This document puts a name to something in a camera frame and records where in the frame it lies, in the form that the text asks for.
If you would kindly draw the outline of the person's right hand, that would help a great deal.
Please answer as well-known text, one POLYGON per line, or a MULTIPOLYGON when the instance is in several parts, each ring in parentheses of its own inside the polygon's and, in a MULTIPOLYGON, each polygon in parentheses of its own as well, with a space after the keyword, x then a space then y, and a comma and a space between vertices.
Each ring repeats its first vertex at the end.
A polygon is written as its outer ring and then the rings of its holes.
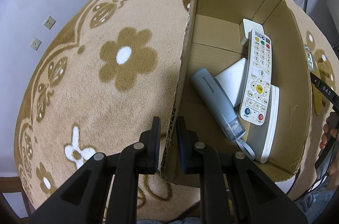
POLYGON ((320 161, 317 167, 318 178, 322 178, 329 171, 329 166, 334 162, 338 151, 338 137, 331 135, 331 131, 335 129, 338 132, 338 114, 336 112, 330 113, 330 116, 326 119, 324 129, 320 143, 321 151, 318 158, 320 161))

